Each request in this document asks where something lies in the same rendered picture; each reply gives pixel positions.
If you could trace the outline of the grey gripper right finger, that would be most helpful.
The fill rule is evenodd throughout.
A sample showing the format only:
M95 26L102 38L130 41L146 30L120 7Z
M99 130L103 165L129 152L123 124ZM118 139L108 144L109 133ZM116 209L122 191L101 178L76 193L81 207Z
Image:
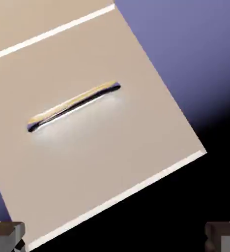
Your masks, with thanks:
M205 252L230 252L230 221L207 222L205 235Z

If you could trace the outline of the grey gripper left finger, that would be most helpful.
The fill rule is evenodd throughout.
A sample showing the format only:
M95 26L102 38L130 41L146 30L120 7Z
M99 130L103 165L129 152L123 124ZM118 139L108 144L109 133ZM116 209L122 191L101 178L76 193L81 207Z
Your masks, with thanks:
M21 221L0 221L0 252L26 252L25 232Z

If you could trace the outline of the plain beige drawer front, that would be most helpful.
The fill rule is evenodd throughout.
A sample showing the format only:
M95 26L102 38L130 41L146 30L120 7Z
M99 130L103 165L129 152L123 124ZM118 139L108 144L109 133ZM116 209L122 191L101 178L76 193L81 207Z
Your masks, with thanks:
M113 3L113 0L0 0L0 51Z

